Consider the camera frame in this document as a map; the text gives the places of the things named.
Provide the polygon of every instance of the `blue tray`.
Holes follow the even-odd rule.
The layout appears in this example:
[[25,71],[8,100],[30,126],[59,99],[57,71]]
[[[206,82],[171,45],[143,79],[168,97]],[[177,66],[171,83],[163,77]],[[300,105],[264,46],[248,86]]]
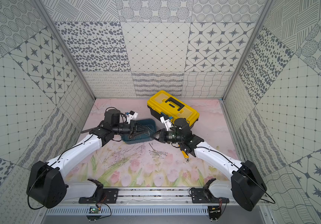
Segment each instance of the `blue tray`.
[[153,119],[143,119],[143,120],[137,120],[136,122],[140,125],[147,127],[149,132],[140,134],[136,137],[133,137],[132,139],[129,139],[128,135],[123,135],[122,140],[126,144],[135,144],[135,143],[140,143],[145,141],[151,141],[152,138],[150,138],[149,135],[157,131],[157,126],[155,125],[155,121]]

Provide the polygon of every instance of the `yellow handle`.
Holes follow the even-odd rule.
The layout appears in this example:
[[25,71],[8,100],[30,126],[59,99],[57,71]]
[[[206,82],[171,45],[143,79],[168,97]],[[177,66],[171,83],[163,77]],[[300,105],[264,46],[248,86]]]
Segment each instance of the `yellow handle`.
[[183,153],[183,156],[184,156],[185,159],[189,158],[189,156],[184,151],[182,151],[182,153]]

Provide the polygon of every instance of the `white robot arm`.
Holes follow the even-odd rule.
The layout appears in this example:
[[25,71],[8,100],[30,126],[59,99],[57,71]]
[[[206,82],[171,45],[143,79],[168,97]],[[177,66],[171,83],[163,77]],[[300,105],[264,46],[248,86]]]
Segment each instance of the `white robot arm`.
[[[38,161],[34,164],[27,187],[28,196],[46,208],[52,208],[66,199],[97,197],[99,188],[103,188],[98,181],[89,179],[88,183],[66,184],[64,179],[77,164],[113,139],[115,134],[144,133],[143,127],[132,120],[136,116],[119,123],[120,114],[118,110],[106,111],[104,121],[71,149],[46,163]],[[208,182],[206,190],[213,197],[235,199],[244,209],[251,211],[266,191],[266,186],[252,162],[242,163],[214,149],[203,139],[192,134],[184,118],[176,119],[171,127],[166,125],[166,129],[161,129],[157,133],[159,138],[151,137],[162,143],[178,143],[184,154],[203,159],[231,180],[231,185],[218,180]]]

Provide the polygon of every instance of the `metal vent grille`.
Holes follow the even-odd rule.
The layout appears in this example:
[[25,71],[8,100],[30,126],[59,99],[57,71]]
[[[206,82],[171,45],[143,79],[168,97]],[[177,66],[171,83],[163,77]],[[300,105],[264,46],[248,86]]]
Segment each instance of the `metal vent grille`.
[[[49,209],[47,215],[86,215],[93,206],[57,206]],[[202,205],[179,206],[110,206],[112,215],[200,215],[208,214],[208,207]],[[99,214],[110,215],[108,207],[101,208]]]

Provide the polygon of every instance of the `toolbox lid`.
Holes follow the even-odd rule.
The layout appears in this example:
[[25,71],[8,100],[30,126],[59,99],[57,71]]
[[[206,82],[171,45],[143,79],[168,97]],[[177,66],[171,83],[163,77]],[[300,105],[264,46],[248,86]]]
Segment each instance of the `toolbox lid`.
[[174,117],[174,119],[185,118],[189,121],[189,125],[192,125],[199,118],[199,113],[196,110],[164,90],[152,96],[147,104],[159,114],[164,113]]

